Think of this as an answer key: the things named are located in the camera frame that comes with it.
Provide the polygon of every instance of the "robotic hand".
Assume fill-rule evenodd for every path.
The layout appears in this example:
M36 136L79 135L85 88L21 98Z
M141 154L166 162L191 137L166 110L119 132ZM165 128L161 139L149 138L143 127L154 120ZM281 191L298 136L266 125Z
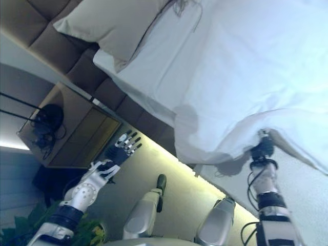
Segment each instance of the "robotic hand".
M277 185L276 170L278 169L278 164L274 160L267 158L274 152L272 140L267 132L263 131L261 134L261 143L251 150L253 162L250 167L254 178L249 183L247 191L249 200L251 186L257 194L258 208L252 204L258 211L260 220L256 224L257 245L304 245L292 224L290 213Z
M56 212L45 222L28 246L69 244L74 230L87 207L95 202L99 190L119 171L120 165L141 147L135 145L141 138L134 140L137 133L132 131L123 134L118 141L110 146L105 153L106 158L97 163L91 163L91 168L81 178L80 182L71 188L64 197Z

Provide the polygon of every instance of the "wall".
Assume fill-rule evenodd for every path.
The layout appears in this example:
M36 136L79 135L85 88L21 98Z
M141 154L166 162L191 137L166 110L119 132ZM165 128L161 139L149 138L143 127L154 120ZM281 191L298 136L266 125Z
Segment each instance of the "wall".
M88 93L72 84L62 74L53 71L38 58L34 57L29 51L7 38L3 33L0 33L0 62L31 73L53 84L60 81L82 96L90 98Z
M29 151L0 147L0 228L14 227L15 216L28 216L44 201L32 185L39 167Z
M1 92L36 106L53 87L52 83L42 78L4 64L0 64L0 82ZM29 117L34 112L34 108L3 96L0 97L0 108L25 117ZM27 147L16 135L24 122L24 119L0 113L0 145L26 149Z

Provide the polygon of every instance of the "wooden nightstand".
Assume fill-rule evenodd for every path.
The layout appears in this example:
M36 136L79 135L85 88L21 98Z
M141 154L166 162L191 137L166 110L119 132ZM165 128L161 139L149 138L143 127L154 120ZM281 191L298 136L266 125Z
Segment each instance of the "wooden nightstand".
M57 138L66 129L65 136L55 142L49 156L44 159L44 152L33 143L36 136L29 121L18 133L45 167L87 168L120 126L119 121L61 83L50 91L39 107L47 104L56 104L64 112L64 127L56 132Z

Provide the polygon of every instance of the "floor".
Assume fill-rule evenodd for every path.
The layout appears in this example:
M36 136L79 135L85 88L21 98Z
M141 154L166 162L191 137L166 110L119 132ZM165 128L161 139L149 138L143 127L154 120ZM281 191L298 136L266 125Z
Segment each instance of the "floor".
M125 130L123 127L116 137ZM121 239L129 212L144 193L156 186L158 175L164 173L168 183L163 211L157 214L153 234L193 240L199 224L216 200L224 198L225 194L202 178L194 177L190 168L147 137L142 136L141 142L142 147L115 175L116 184L108 184L100 191L96 202L88 210L89 215L101 218L110 240ZM237 204L228 245L242 245L240 230L251 221L256 221L256 218ZM245 230L244 237L247 237L254 228L250 227ZM256 245L255 241L252 238L248 245Z

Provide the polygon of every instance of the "black cable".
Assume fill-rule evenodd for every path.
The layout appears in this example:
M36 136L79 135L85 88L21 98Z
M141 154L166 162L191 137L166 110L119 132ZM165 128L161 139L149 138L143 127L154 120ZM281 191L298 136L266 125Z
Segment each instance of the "black cable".
M1 96L4 96L4 97L7 97L7 98L9 98L9 99L11 99L11 100L14 100L14 101L20 102L21 104L25 104L25 105L27 105L27 106L30 106L30 107L32 107L32 108L42 110L41 108L39 108L39 107L37 107L37 106L35 106L35 105L33 105L33 104L29 104L29 103L27 103L27 102L25 102L25 101L23 101L23 100L20 100L20 99L18 99L18 98L15 98L15 97L13 97L13 96L8 95L8 94L5 94L5 93L0 92L0 95L1 95Z
M9 246L12 242L15 242L15 245L16 245L16 240L21 239L22 237L26 237L27 235L35 234L35 233L36 232L29 232L29 233L25 233L25 234L22 234L20 236L14 237L9 242L7 242L5 244L5 246Z
M244 238L243 238L243 236L242 236L242 233L244 232L244 230L246 229L246 227L248 227L248 226L250 226L250 225L252 225L252 224L257 224L257 223L258 223L258 222L249 222L249 223L245 224L245 225L242 227L242 229L241 229L241 231L240 231L240 239L241 239L241 242L242 242L243 245L245 245L245 242L244 242Z
M250 185L250 177L253 174L253 172L251 172L248 177L247 177L247 184ZM257 202L257 199L255 198L255 196L253 195L253 192L251 191L251 197Z
M249 243L249 241L251 240L252 236L255 234L256 232L256 228L252 231L252 233L248 236L246 242L244 243L244 246L247 246L247 244Z
M261 170L261 172L259 172L254 178L253 178L253 180L250 182L250 184L248 185L248 188L247 188L247 198L248 198L248 200L250 201L250 203L251 203L251 205L252 205L252 207L256 210L256 211L258 211L258 208L253 204L253 202L251 201L251 198L250 198L250 192L251 192L251 186L252 186L252 184L254 183L254 181L265 171L267 169L267 166L265 166L262 170Z
M68 186L73 182L76 181L78 178L81 179L83 177L83 175L77 176L75 178L73 178L72 180L68 181L68 183L65 185L64 189L63 189L63 199L65 197L66 192L68 191Z
M19 114L14 114L14 113L8 112L8 111L6 111L6 110L2 110L2 109L0 109L0 112L3 112L3 113L5 113L5 114L9 114L9 115L11 115L11 116L15 116L15 117L18 117L18 118L21 118L21 119L29 120L29 121L32 121L32 122L35 122L35 123L40 123L39 121L37 121L37 120L35 120L35 119L30 119L30 118L28 118L28 117L24 117L24 116L21 116L21 115L19 115Z

